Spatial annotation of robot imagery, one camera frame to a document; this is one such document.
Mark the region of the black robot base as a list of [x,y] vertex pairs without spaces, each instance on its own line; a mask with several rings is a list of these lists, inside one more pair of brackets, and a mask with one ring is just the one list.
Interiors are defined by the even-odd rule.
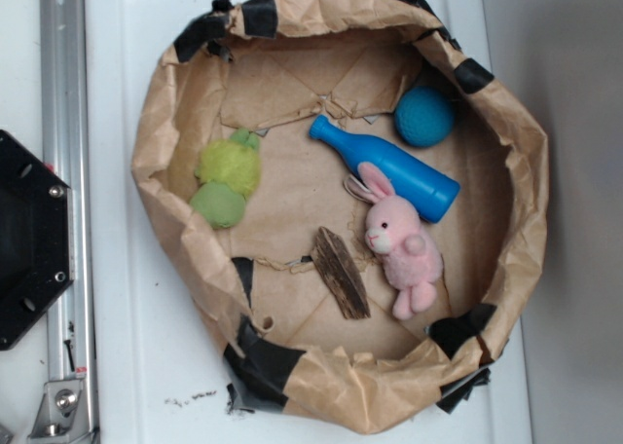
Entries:
[[71,283],[70,188],[1,132],[1,350],[12,349]]

